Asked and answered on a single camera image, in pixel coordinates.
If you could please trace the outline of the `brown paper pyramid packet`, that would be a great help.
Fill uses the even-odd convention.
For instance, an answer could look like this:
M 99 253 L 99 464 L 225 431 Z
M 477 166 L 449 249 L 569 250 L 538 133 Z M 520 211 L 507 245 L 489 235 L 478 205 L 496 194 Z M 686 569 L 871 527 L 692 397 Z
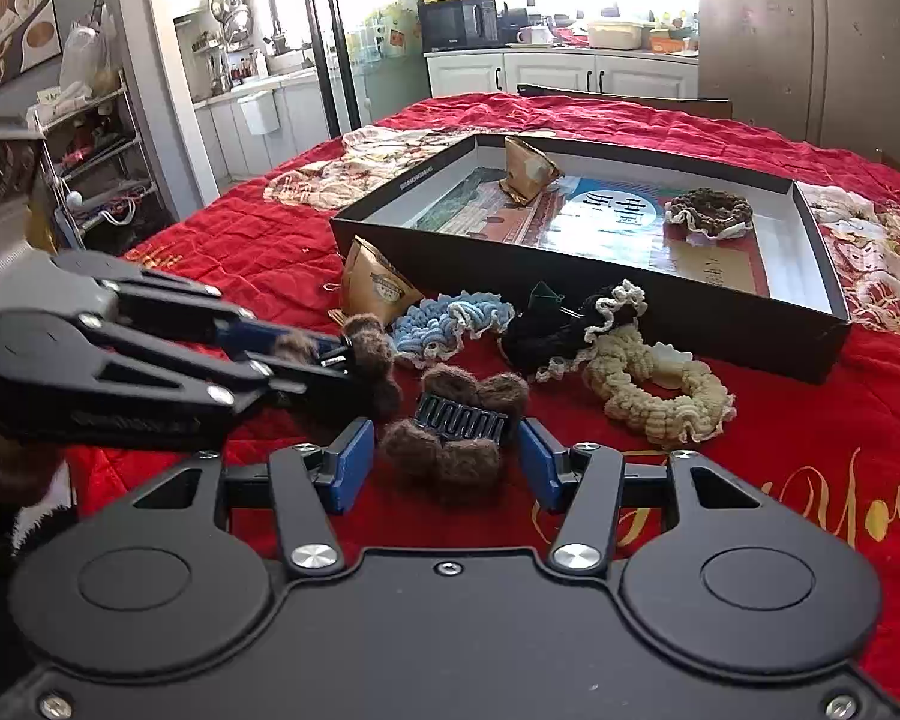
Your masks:
M 362 314 L 372 314 L 390 325 L 419 304 L 424 294 L 390 263 L 374 244 L 356 236 L 344 262 L 340 282 L 341 305 L 328 315 L 338 324 Z

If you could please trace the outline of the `beige ruffled scrunchie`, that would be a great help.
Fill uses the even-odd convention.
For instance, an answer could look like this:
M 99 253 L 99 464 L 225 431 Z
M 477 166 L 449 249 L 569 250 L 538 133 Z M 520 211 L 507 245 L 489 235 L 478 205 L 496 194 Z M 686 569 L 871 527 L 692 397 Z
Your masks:
M 645 343 L 635 325 L 592 335 L 578 362 L 605 415 L 652 444 L 702 444 L 736 416 L 735 395 L 691 353 Z

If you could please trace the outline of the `black white-trim scrunchie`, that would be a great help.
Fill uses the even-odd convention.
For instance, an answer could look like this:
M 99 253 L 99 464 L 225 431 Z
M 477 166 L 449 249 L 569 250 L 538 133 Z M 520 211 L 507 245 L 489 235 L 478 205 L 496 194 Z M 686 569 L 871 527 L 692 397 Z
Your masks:
M 502 335 L 500 351 L 525 379 L 559 380 L 589 359 L 596 340 L 634 325 L 647 307 L 644 289 L 629 280 L 590 294 L 578 307 L 569 307 L 562 294 L 538 281 Z

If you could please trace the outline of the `red quilted bedspread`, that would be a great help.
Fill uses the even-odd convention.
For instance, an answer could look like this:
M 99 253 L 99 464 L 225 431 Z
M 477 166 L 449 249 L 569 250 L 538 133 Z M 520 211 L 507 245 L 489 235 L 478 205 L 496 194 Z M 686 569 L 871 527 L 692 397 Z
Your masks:
M 795 142 L 769 128 L 709 121 L 673 110 L 601 99 L 519 98 L 475 93 L 422 101 L 391 115 L 391 128 L 552 130 L 558 137 L 658 149 L 840 187 L 875 204 L 859 221 L 877 229 L 836 234 L 837 268 L 855 323 L 842 355 L 821 385 L 709 359 L 738 415 L 702 452 L 764 493 L 845 539 L 877 567 L 883 617 L 862 658 L 880 686 L 900 700 L 900 174 L 847 149 Z M 306 179 L 344 156 L 341 138 L 325 140 L 269 176 L 251 179 L 219 200 L 131 249 L 128 259 L 222 289 L 270 322 L 331 332 L 328 310 L 340 304 L 343 259 L 331 213 L 310 187 L 290 191 L 290 205 L 265 199 L 284 171 Z M 642 455 L 650 444 L 609 422 L 577 377 L 541 387 L 533 415 L 560 440 L 592 439 Z M 88 517 L 159 475 L 180 455 L 76 447 L 68 452 L 79 515 Z M 505 468 L 486 497 L 455 499 L 404 483 L 377 460 L 349 514 L 334 530 L 347 559 L 365 546 L 497 548 L 535 546 L 546 554 L 559 518 L 536 508 L 523 475 Z

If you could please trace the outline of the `light blue scrunchie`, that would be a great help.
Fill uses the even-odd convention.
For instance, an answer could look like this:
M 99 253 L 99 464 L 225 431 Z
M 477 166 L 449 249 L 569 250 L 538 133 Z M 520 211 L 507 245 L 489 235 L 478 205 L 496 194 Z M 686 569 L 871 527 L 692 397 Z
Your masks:
M 391 344 L 398 361 L 425 369 L 453 358 L 467 338 L 502 335 L 514 318 L 514 306 L 499 294 L 440 294 L 411 305 L 391 324 Z

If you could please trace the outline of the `metal storage rack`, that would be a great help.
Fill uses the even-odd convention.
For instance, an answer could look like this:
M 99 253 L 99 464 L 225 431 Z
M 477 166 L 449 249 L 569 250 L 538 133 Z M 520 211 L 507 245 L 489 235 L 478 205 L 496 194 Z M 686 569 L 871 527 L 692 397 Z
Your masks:
M 123 255 L 173 221 L 151 166 L 123 71 L 91 98 L 35 104 L 27 124 L 43 138 L 43 177 L 59 243 Z

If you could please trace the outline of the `white hanging trash bin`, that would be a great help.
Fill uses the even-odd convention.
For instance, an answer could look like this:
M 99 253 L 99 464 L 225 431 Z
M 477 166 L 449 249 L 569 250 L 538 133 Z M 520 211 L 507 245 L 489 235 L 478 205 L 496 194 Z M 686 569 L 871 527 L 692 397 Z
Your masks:
M 263 89 L 256 93 L 245 94 L 237 99 L 237 106 L 244 116 L 248 132 L 253 137 L 266 137 L 278 132 L 278 105 L 272 89 Z

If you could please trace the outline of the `illustrated book in box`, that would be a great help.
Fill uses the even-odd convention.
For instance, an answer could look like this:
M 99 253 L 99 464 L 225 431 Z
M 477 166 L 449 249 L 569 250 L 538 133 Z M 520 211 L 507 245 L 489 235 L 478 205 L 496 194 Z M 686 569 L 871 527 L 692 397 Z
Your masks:
M 564 176 L 521 206 L 504 192 L 504 181 L 502 169 L 478 167 L 409 226 L 769 294 L 756 234 L 715 244 L 693 238 L 665 218 L 667 201 L 678 195 L 674 188 Z

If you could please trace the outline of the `dark brown lace scrunchie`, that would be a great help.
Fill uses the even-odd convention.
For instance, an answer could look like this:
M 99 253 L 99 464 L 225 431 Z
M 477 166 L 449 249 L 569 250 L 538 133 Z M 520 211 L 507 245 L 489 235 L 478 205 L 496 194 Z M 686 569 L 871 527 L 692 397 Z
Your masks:
M 735 193 L 699 187 L 665 203 L 665 221 L 685 231 L 691 245 L 717 245 L 746 238 L 752 231 L 752 208 Z

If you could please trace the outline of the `brown paper pyramid in box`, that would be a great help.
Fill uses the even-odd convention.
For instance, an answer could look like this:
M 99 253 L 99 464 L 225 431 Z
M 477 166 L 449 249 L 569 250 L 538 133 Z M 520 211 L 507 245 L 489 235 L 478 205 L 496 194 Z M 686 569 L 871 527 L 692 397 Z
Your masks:
M 562 171 L 548 154 L 521 138 L 507 135 L 504 151 L 505 176 L 500 179 L 499 187 L 515 205 L 529 205 L 562 176 Z

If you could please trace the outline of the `white kitchen cabinet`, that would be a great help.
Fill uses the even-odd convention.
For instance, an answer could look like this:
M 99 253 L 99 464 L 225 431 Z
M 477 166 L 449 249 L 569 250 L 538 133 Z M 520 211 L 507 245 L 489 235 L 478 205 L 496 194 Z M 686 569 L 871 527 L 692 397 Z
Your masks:
M 425 54 L 430 93 L 517 93 L 520 85 L 628 98 L 699 98 L 696 55 L 515 46 Z

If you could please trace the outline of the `black microwave oven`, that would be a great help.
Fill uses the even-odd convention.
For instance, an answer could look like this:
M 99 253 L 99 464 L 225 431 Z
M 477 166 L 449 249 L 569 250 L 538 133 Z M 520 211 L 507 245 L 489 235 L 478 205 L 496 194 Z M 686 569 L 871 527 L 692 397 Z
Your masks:
M 425 52 L 500 44 L 496 0 L 440 0 L 419 8 Z

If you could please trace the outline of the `dark wooden headboard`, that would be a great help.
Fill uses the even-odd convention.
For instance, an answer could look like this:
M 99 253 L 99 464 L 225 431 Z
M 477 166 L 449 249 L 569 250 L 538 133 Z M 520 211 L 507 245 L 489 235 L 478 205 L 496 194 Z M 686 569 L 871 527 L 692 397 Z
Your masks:
M 549 88 L 539 85 L 518 85 L 517 94 L 522 98 L 543 98 L 543 96 L 569 96 L 577 99 L 600 99 L 615 103 L 634 103 L 660 110 L 679 110 L 689 115 L 706 119 L 731 119 L 733 103 L 730 99 L 673 99 L 658 96 L 626 96 L 626 94 L 589 93 L 570 89 Z

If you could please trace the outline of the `white pot on counter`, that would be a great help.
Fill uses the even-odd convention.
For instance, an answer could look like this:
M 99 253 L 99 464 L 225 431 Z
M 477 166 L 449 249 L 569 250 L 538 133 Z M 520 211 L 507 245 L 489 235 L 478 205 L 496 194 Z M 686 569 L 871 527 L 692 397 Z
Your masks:
M 587 26 L 589 46 L 600 50 L 637 50 L 644 44 L 644 25 L 634 21 L 608 18 Z

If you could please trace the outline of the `silver double-door refrigerator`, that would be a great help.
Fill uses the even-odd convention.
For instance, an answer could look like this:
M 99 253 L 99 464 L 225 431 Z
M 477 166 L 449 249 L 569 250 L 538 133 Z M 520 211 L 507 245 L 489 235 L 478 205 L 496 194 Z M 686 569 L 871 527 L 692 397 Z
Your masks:
M 792 140 L 900 164 L 900 0 L 701 0 L 699 93 Z

